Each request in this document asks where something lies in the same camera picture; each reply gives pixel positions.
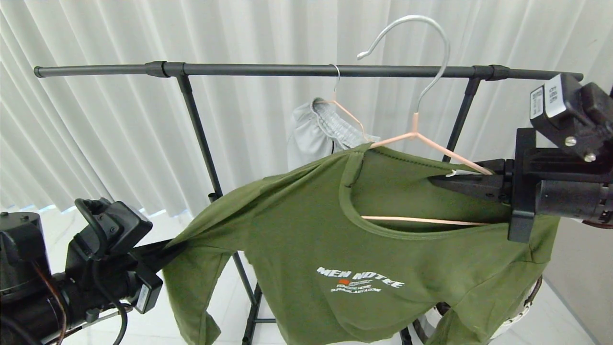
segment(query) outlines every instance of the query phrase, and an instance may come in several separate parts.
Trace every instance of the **curtain fold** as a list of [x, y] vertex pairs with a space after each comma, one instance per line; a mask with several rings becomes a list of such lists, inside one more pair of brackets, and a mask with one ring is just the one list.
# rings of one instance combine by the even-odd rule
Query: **curtain fold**
[[[212, 192], [175, 79], [81, 76], [37, 79], [33, 66], [146, 63], [441, 63], [433, 17], [451, 43], [451, 66], [502, 64], [585, 74], [613, 83], [608, 1], [3, 1], [0, 2], [0, 203], [43, 208], [75, 198], [121, 200], [152, 214], [200, 212]], [[224, 192], [287, 171], [288, 118], [335, 78], [192, 76], [194, 96]], [[408, 131], [428, 79], [341, 78], [338, 101], [369, 133]], [[466, 80], [443, 79], [421, 105], [421, 131], [446, 145]], [[528, 126], [534, 80], [482, 82], [457, 152], [510, 158]], [[393, 149], [440, 159], [412, 141]]]

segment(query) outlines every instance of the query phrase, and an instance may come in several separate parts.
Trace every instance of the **shirt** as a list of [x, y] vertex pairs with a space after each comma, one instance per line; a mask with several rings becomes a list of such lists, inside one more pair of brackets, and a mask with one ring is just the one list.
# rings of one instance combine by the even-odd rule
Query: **shirt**
[[287, 165], [290, 170], [343, 150], [381, 138], [357, 130], [336, 112], [331, 103], [315, 98], [294, 109], [287, 140]]
[[389, 338], [439, 301], [452, 309], [428, 345], [485, 343], [514, 316], [550, 259], [559, 218], [539, 215], [529, 243], [508, 241], [508, 205], [427, 180], [469, 168], [369, 146], [238, 188], [169, 244], [188, 242], [164, 276], [189, 344], [208, 345], [219, 335], [206, 308], [236, 250], [253, 265], [288, 344]]

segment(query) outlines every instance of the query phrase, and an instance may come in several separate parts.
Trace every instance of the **black metal clothes rack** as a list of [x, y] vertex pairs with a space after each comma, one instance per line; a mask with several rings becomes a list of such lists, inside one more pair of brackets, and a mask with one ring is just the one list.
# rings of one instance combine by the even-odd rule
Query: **black metal clothes rack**
[[[434, 77], [439, 66], [359, 66], [338, 65], [338, 70], [332, 65], [309, 65], [309, 64], [192, 64], [183, 62], [153, 61], [145, 64], [113, 64], [97, 66], [62, 66], [34, 68], [34, 74], [39, 78], [56, 76], [96, 76], [109, 74], [145, 74], [153, 77], [177, 79], [181, 94], [191, 118], [196, 138], [200, 145], [200, 151], [204, 158], [208, 175], [213, 184], [213, 193], [208, 195], [211, 202], [223, 196], [221, 184], [215, 170], [215, 164], [208, 147], [196, 101], [192, 92], [189, 76], [294, 76], [294, 77], [336, 77], [340, 72], [342, 77], [409, 77], [428, 78]], [[477, 93], [481, 81], [494, 81], [504, 79], [533, 79], [548, 80], [560, 72], [537, 71], [529, 69], [511, 69], [497, 64], [488, 66], [450, 66], [445, 69], [444, 78], [467, 78], [468, 84], [464, 91], [464, 99], [455, 119], [455, 124], [447, 143], [447, 149], [453, 151], [462, 132], [462, 128], [468, 116], [471, 103]], [[575, 79], [581, 81], [583, 74], [569, 73]], [[450, 157], [444, 156], [443, 161], [449, 162]], [[262, 290], [259, 284], [255, 289], [245, 273], [245, 268], [238, 253], [232, 258], [237, 266], [240, 279], [245, 286], [251, 302], [251, 310], [247, 318], [243, 345], [251, 345], [255, 327], [257, 324], [275, 323], [275, 319], [262, 319], [258, 317]], [[411, 344], [408, 329], [400, 332], [403, 345]]]

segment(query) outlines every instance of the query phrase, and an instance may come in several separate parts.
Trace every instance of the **tiled floor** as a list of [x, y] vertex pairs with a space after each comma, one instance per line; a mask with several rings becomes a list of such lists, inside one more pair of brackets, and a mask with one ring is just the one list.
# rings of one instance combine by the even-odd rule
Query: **tiled floor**
[[[52, 271], [64, 271], [66, 248], [73, 235], [79, 232], [86, 222], [76, 212], [60, 213], [57, 209], [41, 212], [45, 241]], [[191, 220], [187, 213], [178, 217], [168, 217], [160, 214], [152, 218], [153, 230], [143, 240], [142, 244], [162, 241], [176, 236]], [[245, 263], [252, 285], [255, 275], [251, 267]], [[216, 344], [238, 345], [241, 343], [245, 330], [245, 320], [249, 313], [249, 299], [240, 282], [236, 267], [232, 260], [223, 271], [213, 293], [209, 313], [219, 324], [222, 334]], [[268, 304], [264, 301], [260, 317], [273, 317]], [[128, 331], [122, 344], [147, 345], [180, 345], [184, 344], [175, 325], [166, 291], [163, 289], [156, 307], [145, 315], [131, 312], [128, 315]], [[114, 317], [93, 325], [67, 338], [67, 345], [102, 345], [112, 344], [120, 327], [120, 320]], [[414, 344], [421, 345], [417, 336], [412, 333]], [[284, 344], [275, 324], [262, 324], [256, 327], [253, 344]], [[395, 335], [391, 339], [378, 341], [374, 344], [399, 345], [400, 338]], [[590, 337], [581, 328], [577, 320], [566, 309], [547, 284], [543, 284], [536, 297], [535, 304], [512, 330], [491, 342], [493, 345], [589, 345], [593, 344]]]

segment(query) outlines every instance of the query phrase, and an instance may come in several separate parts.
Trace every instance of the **hanger hook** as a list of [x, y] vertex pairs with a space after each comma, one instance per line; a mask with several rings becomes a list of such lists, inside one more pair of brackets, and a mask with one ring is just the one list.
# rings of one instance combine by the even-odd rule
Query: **hanger hook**
[[426, 17], [425, 15], [407, 15], [402, 18], [398, 18], [394, 20], [390, 25], [388, 25], [385, 29], [383, 29], [381, 33], [379, 33], [379, 36], [377, 36], [377, 38], [370, 45], [367, 51], [361, 52], [357, 55], [357, 59], [361, 60], [365, 58], [366, 56], [369, 56], [373, 52], [377, 44], [379, 44], [379, 41], [383, 38], [383, 36], [385, 36], [387, 32], [390, 31], [394, 26], [402, 24], [406, 21], [414, 21], [414, 20], [422, 21], [424, 23], [432, 25], [441, 35], [441, 38], [443, 39], [445, 43], [445, 51], [444, 51], [443, 63], [441, 65], [441, 68], [438, 70], [438, 73], [436, 73], [436, 76], [434, 77], [432, 82], [430, 82], [428, 86], [426, 86], [425, 89], [422, 91], [422, 93], [419, 94], [419, 99], [417, 99], [417, 106], [416, 106], [416, 110], [414, 111], [414, 113], [419, 113], [419, 104], [421, 103], [422, 97], [424, 97], [425, 93], [428, 92], [428, 90], [431, 89], [434, 86], [434, 84], [436, 84], [436, 82], [441, 78], [441, 76], [443, 76], [443, 72], [447, 68], [447, 64], [449, 62], [449, 55], [451, 51], [451, 44], [449, 43], [447, 34], [445, 34], [445, 31], [443, 30], [443, 28], [434, 19], [430, 17]]
[[341, 70], [340, 70], [340, 69], [338, 69], [338, 66], [337, 66], [337, 65], [335, 65], [335, 64], [333, 64], [333, 63], [331, 63], [330, 65], [331, 65], [331, 66], [334, 66], [334, 68], [336, 68], [336, 69], [337, 69], [337, 72], [338, 72], [337, 83], [336, 83], [336, 84], [334, 84], [334, 94], [336, 94], [336, 93], [337, 93], [337, 86], [338, 86], [338, 83], [341, 81]]

